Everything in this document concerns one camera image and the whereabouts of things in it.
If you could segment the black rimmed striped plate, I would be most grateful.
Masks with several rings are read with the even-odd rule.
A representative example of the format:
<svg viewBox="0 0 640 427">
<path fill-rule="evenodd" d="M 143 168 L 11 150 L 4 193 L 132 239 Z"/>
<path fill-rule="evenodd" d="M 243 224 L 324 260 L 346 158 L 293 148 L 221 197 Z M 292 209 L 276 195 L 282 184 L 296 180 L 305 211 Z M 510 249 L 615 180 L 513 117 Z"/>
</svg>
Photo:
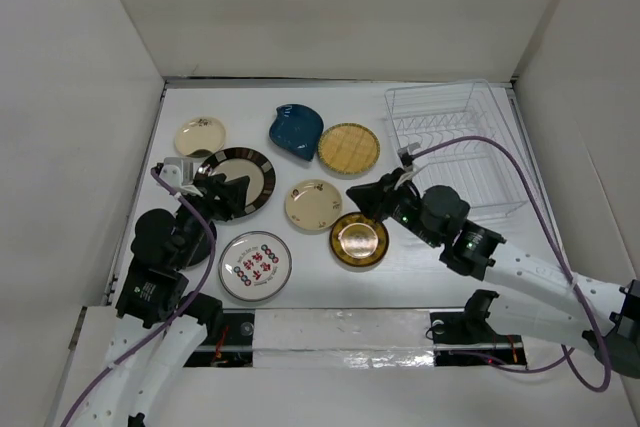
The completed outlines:
<svg viewBox="0 0 640 427">
<path fill-rule="evenodd" d="M 198 167 L 194 180 L 215 174 L 225 174 L 227 179 L 249 177 L 245 213 L 239 218 L 261 209 L 275 190 L 274 166 L 265 155 L 248 147 L 227 148 L 212 154 Z"/>
</svg>

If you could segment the gold and black plate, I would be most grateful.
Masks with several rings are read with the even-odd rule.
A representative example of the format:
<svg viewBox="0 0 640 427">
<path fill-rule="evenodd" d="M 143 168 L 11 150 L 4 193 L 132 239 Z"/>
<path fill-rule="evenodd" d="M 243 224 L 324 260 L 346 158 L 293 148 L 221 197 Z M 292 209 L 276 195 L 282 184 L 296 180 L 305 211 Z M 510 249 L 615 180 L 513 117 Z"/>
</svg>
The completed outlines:
<svg viewBox="0 0 640 427">
<path fill-rule="evenodd" d="M 336 259 L 356 269 L 371 268 L 380 263 L 389 245 L 387 228 L 359 212 L 340 217 L 329 235 L 329 247 Z"/>
</svg>

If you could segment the woven bamboo plate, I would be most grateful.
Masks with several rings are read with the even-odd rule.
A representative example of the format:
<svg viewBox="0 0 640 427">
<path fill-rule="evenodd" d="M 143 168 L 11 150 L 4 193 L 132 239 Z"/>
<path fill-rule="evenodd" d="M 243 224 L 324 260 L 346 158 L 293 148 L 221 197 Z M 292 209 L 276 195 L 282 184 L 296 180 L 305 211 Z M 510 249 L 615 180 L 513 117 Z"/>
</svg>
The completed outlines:
<svg viewBox="0 0 640 427">
<path fill-rule="evenodd" d="M 357 123 L 340 123 L 320 137 L 317 154 L 331 171 L 359 175 L 369 171 L 380 156 L 380 142 L 369 128 Z"/>
</svg>

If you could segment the cream plate with red marks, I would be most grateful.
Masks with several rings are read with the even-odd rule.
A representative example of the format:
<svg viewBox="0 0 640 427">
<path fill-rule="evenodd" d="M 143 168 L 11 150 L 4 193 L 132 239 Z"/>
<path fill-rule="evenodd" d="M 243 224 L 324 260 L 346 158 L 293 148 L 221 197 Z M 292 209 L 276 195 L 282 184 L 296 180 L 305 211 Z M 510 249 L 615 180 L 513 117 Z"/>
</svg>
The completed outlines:
<svg viewBox="0 0 640 427">
<path fill-rule="evenodd" d="M 331 228 L 342 215 L 343 201 L 339 190 L 330 182 L 308 179 L 294 185 L 285 198 L 289 220 L 305 231 Z"/>
</svg>

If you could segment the black round dish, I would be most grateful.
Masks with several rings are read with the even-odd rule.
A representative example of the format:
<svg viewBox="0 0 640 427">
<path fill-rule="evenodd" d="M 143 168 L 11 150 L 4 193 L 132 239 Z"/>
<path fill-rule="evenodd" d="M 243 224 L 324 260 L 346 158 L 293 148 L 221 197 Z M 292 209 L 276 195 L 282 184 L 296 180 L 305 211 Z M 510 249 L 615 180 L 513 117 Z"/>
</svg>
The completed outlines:
<svg viewBox="0 0 640 427">
<path fill-rule="evenodd" d="M 213 234 L 214 241 L 209 239 L 205 229 L 199 223 L 193 225 L 189 231 L 189 242 L 187 244 L 187 253 L 185 254 L 185 269 L 192 269 L 207 260 L 211 253 L 211 247 L 216 245 L 216 226 L 213 222 L 210 222 L 208 226 Z"/>
</svg>

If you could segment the cream plate with floral print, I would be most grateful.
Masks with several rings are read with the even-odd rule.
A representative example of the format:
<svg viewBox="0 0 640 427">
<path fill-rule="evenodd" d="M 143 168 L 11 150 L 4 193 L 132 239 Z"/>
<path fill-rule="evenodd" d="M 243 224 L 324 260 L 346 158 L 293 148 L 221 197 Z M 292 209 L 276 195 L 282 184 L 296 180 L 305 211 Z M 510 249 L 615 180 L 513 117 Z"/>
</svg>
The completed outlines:
<svg viewBox="0 0 640 427">
<path fill-rule="evenodd" d="M 202 158 L 222 149 L 226 128 L 215 117 L 201 116 L 184 123 L 174 137 L 176 151 L 185 157 Z"/>
</svg>

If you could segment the white plate with red characters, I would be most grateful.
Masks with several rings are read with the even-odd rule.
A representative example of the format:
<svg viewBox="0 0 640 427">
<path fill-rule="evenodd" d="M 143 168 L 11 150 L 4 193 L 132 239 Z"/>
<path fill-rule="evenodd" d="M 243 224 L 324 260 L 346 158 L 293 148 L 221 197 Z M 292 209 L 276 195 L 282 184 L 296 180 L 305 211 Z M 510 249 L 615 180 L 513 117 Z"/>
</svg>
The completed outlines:
<svg viewBox="0 0 640 427">
<path fill-rule="evenodd" d="M 235 299 L 262 302 L 277 295 L 292 273 L 292 255 L 276 235 L 265 231 L 233 239 L 219 259 L 219 279 Z"/>
</svg>

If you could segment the blue leaf shaped dish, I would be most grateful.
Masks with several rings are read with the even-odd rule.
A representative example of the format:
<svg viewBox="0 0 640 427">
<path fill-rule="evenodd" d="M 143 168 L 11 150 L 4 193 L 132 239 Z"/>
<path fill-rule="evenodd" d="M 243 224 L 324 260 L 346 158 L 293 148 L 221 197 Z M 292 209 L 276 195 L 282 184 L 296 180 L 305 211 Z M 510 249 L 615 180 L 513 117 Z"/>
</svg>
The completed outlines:
<svg viewBox="0 0 640 427">
<path fill-rule="evenodd" d="M 322 117 L 303 104 L 285 104 L 276 108 L 269 138 L 278 147 L 311 162 L 324 132 Z"/>
</svg>

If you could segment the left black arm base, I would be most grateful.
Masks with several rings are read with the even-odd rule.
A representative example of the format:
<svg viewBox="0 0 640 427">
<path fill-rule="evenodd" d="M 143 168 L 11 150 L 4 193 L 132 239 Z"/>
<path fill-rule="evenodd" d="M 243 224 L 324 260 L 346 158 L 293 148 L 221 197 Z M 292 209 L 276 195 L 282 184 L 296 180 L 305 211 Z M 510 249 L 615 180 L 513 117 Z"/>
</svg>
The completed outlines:
<svg viewBox="0 0 640 427">
<path fill-rule="evenodd" d="M 253 365 L 254 310 L 225 310 L 217 333 L 208 337 L 185 363 L 188 368 L 236 368 Z"/>
</svg>

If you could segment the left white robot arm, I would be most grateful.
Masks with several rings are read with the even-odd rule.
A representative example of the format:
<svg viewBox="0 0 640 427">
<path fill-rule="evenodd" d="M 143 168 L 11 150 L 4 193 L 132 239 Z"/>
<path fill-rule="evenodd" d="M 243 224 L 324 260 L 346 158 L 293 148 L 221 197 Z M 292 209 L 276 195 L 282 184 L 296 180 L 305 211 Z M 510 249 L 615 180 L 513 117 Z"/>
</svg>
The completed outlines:
<svg viewBox="0 0 640 427">
<path fill-rule="evenodd" d="M 216 221 L 237 217 L 250 180 L 216 174 L 194 185 L 151 175 L 180 204 L 152 209 L 134 227 L 133 258 L 116 302 L 101 372 L 79 395 L 65 426 L 147 426 L 151 411 L 201 343 L 222 334 L 220 300 L 203 293 L 216 256 Z"/>
</svg>

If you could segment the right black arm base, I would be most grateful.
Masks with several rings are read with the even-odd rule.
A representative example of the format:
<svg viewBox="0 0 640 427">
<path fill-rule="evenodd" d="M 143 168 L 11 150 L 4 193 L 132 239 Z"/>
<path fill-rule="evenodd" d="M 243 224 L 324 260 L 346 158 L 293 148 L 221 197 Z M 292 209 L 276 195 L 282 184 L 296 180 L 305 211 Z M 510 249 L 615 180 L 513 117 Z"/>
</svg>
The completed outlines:
<svg viewBox="0 0 640 427">
<path fill-rule="evenodd" d="M 496 292 L 477 290 L 462 309 L 430 312 L 425 338 L 433 343 L 436 367 L 526 367 L 522 338 L 499 335 L 487 323 L 488 308 L 497 297 Z"/>
</svg>

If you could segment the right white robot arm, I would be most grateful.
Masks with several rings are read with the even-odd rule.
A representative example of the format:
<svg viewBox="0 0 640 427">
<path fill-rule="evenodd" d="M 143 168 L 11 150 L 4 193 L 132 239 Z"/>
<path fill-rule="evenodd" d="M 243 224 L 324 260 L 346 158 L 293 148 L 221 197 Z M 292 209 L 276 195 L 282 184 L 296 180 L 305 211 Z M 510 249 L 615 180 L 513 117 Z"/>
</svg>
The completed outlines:
<svg viewBox="0 0 640 427">
<path fill-rule="evenodd" d="M 486 284 L 465 305 L 462 328 L 474 340 L 520 335 L 592 354 L 629 378 L 639 376 L 639 283 L 626 286 L 537 259 L 502 235 L 468 220 L 469 204 L 448 186 L 419 192 L 400 169 L 351 187 L 367 218 L 388 218 L 433 248 L 453 272 Z"/>
</svg>

